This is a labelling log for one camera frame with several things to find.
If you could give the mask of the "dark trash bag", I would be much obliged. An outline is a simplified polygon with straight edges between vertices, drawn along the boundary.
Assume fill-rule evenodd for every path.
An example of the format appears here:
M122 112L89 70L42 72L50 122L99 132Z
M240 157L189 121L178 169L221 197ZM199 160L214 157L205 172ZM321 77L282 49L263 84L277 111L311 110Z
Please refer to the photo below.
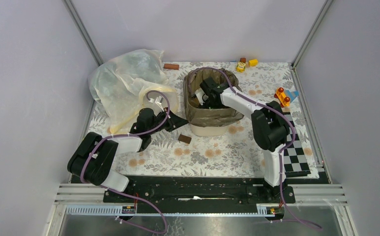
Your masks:
M231 125L244 115L233 108L201 108L198 99L192 98L194 92L200 88L200 83L211 77L217 84L227 83L230 80L233 88L241 90L236 75L224 68L200 67L190 71L183 78L183 105L188 122L199 127L222 127Z

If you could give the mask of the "translucent white plastic bag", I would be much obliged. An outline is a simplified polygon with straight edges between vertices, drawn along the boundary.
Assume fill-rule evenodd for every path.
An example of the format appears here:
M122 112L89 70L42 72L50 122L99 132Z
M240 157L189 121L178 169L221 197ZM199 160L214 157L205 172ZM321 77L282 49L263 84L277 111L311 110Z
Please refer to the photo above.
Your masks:
M93 99L108 115L110 134L125 133L142 108L159 107L150 103L162 92L176 113L179 108L178 93L170 86L162 70L163 51L139 49L108 60L88 76L88 86Z

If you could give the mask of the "beige plastic trash bin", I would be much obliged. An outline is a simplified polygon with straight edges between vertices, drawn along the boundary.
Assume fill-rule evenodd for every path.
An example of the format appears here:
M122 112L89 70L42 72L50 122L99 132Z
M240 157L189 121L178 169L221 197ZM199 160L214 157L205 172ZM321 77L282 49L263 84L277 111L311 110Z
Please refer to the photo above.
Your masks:
M190 129L192 133L200 137L213 137L224 135L228 131L229 127L230 125L221 127L200 127L190 124Z

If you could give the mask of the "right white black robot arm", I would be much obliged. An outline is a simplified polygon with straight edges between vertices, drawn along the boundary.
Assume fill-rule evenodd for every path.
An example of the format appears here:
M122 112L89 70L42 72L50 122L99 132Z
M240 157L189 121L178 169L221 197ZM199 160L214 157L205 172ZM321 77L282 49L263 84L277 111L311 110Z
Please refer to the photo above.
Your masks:
M268 202L278 201L283 196L280 186L286 179L284 151L295 140L288 139L295 129L282 114L279 103L255 101L228 82L218 84L212 77L203 80L200 87L205 107L233 108L250 119L254 140L263 150L265 160L264 179L268 186L263 189L263 196Z

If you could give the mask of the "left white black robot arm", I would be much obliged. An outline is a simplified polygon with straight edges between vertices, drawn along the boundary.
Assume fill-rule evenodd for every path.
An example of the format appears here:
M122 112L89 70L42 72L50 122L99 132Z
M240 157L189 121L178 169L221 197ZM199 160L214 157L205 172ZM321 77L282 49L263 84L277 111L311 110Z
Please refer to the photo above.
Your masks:
M143 108L130 134L103 138L95 132L87 133L68 161L67 170L83 182L114 190L120 201L128 202L134 189L128 185L126 176L112 170L115 154L142 152L150 145L152 134L162 130L172 132L187 124L187 120L167 108L157 115L153 109Z

